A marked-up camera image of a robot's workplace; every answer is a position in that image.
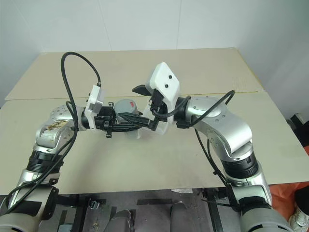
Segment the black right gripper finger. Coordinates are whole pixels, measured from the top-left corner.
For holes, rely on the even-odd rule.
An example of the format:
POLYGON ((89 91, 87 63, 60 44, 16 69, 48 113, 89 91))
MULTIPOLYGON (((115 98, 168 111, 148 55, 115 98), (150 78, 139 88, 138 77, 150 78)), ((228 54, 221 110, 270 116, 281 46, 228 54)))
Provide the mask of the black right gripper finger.
POLYGON ((158 127, 158 123, 159 123, 159 118, 155 117, 153 120, 148 121, 148 128, 152 131, 156 131, 157 127, 158 127))
POLYGON ((132 92, 142 96, 152 96, 152 93, 146 88, 146 85, 138 85, 132 89, 132 92))

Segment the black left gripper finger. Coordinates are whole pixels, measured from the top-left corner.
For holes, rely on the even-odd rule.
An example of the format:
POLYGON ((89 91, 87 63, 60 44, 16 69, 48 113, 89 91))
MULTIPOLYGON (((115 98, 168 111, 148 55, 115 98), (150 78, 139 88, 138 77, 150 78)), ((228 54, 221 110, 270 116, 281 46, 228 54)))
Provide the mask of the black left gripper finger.
POLYGON ((141 128, 148 128, 148 123, 112 123, 112 132, 129 132, 136 131, 141 128))
POLYGON ((133 113, 119 113, 118 116, 130 123, 149 123, 149 118, 142 117, 133 113))

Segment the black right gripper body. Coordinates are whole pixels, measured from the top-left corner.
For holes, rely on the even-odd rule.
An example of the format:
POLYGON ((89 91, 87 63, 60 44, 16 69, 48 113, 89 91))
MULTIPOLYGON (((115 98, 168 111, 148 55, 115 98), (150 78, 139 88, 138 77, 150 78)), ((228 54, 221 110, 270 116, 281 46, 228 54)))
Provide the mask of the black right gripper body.
POLYGON ((150 98, 151 101, 150 111, 152 115, 155 118, 159 119, 160 121, 167 121, 167 118, 158 117, 153 113, 153 111, 156 111, 157 113, 163 115, 168 113, 167 105, 163 102, 163 99, 164 96, 157 89, 154 89, 152 96, 150 98))

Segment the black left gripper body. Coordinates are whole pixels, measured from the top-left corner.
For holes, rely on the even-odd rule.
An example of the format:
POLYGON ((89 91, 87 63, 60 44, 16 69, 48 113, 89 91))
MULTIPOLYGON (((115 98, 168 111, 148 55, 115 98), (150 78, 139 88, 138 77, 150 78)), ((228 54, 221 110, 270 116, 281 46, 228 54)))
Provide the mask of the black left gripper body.
POLYGON ((114 103, 108 102, 107 106, 101 107, 95 117, 96 129, 105 131, 107 138, 112 138, 112 133, 116 132, 117 119, 114 112, 114 103))

